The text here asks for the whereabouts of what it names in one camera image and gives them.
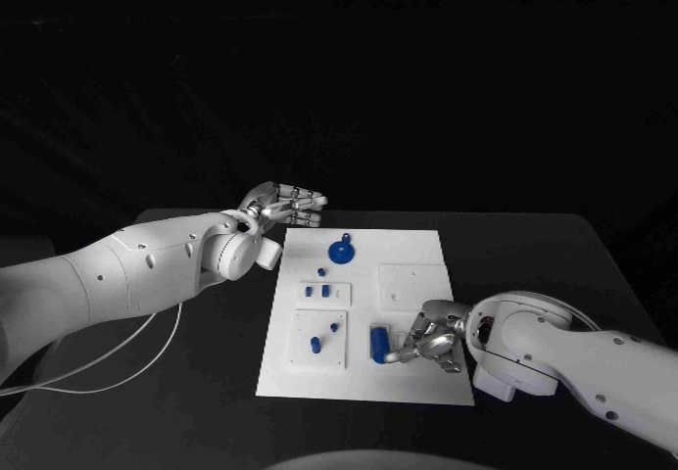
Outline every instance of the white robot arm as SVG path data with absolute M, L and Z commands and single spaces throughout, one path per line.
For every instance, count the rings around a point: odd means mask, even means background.
M 308 211 L 326 203 L 321 193 L 267 182 L 237 210 L 132 225 L 68 255 L 2 268 L 0 383 L 62 336 L 163 311 L 254 263 L 273 269 L 283 249 L 263 234 L 277 221 L 318 226 Z
M 574 317 L 593 331 L 570 331 Z M 508 292 L 474 307 L 426 302 L 406 346 L 386 361 L 423 356 L 456 373 L 452 348 L 459 338 L 478 361 L 476 388 L 511 401 L 515 389 L 554 395 L 561 381 L 592 414 L 678 452 L 678 352 L 618 331 L 600 331 L 559 300 Z

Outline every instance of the blue block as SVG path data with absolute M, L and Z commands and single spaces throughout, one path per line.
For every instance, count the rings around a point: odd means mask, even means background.
M 321 353 L 321 340 L 316 336 L 310 338 L 310 349 L 313 350 L 313 354 Z
M 386 355 L 391 352 L 388 346 L 388 333 L 386 328 L 374 328 L 371 331 L 373 359 L 377 364 L 386 363 Z

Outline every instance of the robotic hand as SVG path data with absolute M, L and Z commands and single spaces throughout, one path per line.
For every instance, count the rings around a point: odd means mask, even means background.
M 574 317 L 592 331 L 570 331 Z M 423 356 L 446 372 L 459 372 L 452 349 L 462 338 L 478 361 L 474 385 L 484 392 L 504 401 L 515 389 L 551 396 L 561 381 L 592 414 L 678 452 L 678 352 L 600 331 L 559 300 L 508 292 L 475 306 L 426 302 L 406 345 L 386 362 Z
M 68 255 L 0 268 L 0 383 L 70 333 L 166 310 L 256 262 L 273 269 L 283 248 L 263 233 L 277 221 L 316 227 L 309 211 L 326 203 L 321 193 L 267 182 L 237 210 L 132 225 Z

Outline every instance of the table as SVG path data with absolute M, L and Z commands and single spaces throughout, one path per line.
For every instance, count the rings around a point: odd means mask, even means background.
M 146 222 L 211 210 L 150 210 Z M 455 298 L 476 303 L 528 290 L 583 310 L 603 329 L 662 343 L 625 277 L 583 218 L 567 214 L 323 211 L 323 227 L 437 230 Z M 286 227 L 267 236 L 285 241 Z M 670 453 L 589 415 L 566 387 L 553 397 L 517 392 L 511 403 L 474 389 L 476 406 L 282 399 L 254 395 L 277 268 L 184 304 L 176 337 L 155 366 L 94 395 L 28 394 L 0 442 L 2 468 L 260 469 L 302 455 L 352 448 L 446 455 L 498 468 L 673 468 Z M 156 355 L 172 308 L 129 347 L 59 383 L 107 386 Z M 146 318 L 70 335 L 44 377 L 106 353 Z M 474 360 L 468 356 L 471 372 Z

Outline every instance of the cable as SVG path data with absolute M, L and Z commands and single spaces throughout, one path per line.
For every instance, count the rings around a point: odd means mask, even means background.
M 171 340 L 173 338 L 173 333 L 176 331 L 176 326 L 179 324 L 179 319 L 181 319 L 181 308 L 182 308 L 184 304 L 179 304 L 179 311 L 176 313 L 176 323 L 173 325 L 173 330 L 172 330 L 172 334 L 169 335 L 169 340 L 166 342 L 166 345 L 163 346 L 163 349 L 159 353 L 159 355 L 153 358 L 152 362 L 149 363 L 149 365 L 142 369 L 140 372 L 137 372 L 137 374 L 135 374 L 129 379 L 126 379 L 123 382 L 117 383 L 116 385 L 113 385 L 111 387 L 107 387 L 106 389 L 100 389 L 100 390 L 96 390 L 96 391 L 67 391 L 67 390 L 62 390 L 62 389 L 51 389 L 48 387 L 45 387 L 45 385 L 49 385 L 52 384 L 54 382 L 58 382 L 59 380 L 65 379 L 67 377 L 71 377 L 72 375 L 75 375 L 77 373 L 83 372 L 85 369 L 88 369 L 90 367 L 93 367 L 97 363 L 100 363 L 111 354 L 114 354 L 129 343 L 130 341 L 136 338 L 136 336 L 142 333 L 142 330 L 149 326 L 149 323 L 152 322 L 153 318 L 156 317 L 156 313 L 152 315 L 152 317 L 149 318 L 149 320 L 146 320 L 146 323 L 140 326 L 139 330 L 135 332 L 135 334 L 127 338 L 127 340 L 124 340 L 123 343 L 120 343 L 120 345 L 110 351 L 107 352 L 98 359 L 96 359 L 93 362 L 90 362 L 88 364 L 85 364 L 83 367 L 78 367 L 75 370 L 72 370 L 71 372 L 59 375 L 58 377 L 55 377 L 54 379 L 49 379 L 49 380 L 45 380 L 42 382 L 38 382 L 36 384 L 34 385 L 28 385 L 28 386 L 23 386 L 23 387 L 10 387 L 8 389 L 0 389 L 0 397 L 5 397 L 8 395 L 13 395 L 13 394 L 19 394 L 22 392 L 28 392 L 29 390 L 51 390 L 51 391 L 55 391 L 55 392 L 64 392 L 64 393 L 74 393 L 74 394 L 88 394 L 88 393 L 94 393 L 94 392 L 103 392 L 104 390 L 109 390 L 111 389 L 113 387 L 117 387 L 119 385 L 123 385 L 126 382 L 129 382 L 142 372 L 145 372 L 145 370 L 153 365 L 153 363 L 156 362 L 158 358 L 160 357 L 160 355 L 163 354 L 169 344 L 171 344 Z

